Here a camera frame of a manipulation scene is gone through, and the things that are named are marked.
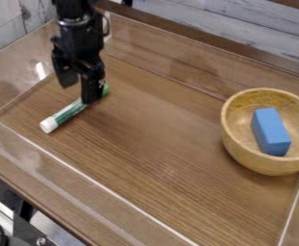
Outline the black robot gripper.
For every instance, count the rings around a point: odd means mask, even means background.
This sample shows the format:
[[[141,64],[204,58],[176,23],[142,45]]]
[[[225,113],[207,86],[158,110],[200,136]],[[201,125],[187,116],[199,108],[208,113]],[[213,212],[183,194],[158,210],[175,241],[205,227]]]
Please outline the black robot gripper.
[[[56,23],[58,35],[50,38],[50,60],[57,82],[62,88],[72,86],[78,79],[76,71],[81,72],[81,100],[89,105],[102,97],[105,85],[100,58],[105,35],[102,20],[74,23],[57,20]]]

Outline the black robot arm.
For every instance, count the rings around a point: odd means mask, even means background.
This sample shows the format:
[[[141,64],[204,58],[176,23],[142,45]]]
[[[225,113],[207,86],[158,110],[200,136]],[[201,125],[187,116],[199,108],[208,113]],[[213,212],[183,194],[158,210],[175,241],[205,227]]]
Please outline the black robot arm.
[[[81,101],[92,104],[102,96],[105,84],[102,14],[97,0],[50,0],[56,7],[58,35],[50,38],[50,60],[62,87],[81,82]]]

